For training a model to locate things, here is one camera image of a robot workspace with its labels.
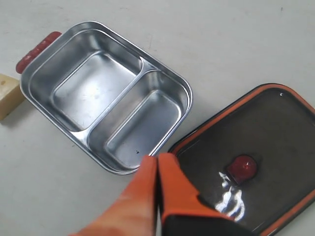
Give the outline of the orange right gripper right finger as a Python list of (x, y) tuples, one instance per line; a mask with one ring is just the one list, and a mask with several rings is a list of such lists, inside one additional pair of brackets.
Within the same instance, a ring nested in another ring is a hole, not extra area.
[(163, 236), (253, 236), (252, 231), (200, 201), (200, 194), (182, 172), (176, 156), (158, 156)]

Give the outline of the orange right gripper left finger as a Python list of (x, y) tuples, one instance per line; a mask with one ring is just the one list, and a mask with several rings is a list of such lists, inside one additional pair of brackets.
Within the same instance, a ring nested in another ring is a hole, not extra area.
[(74, 236), (154, 236), (158, 160), (144, 156), (131, 182), (95, 221)]

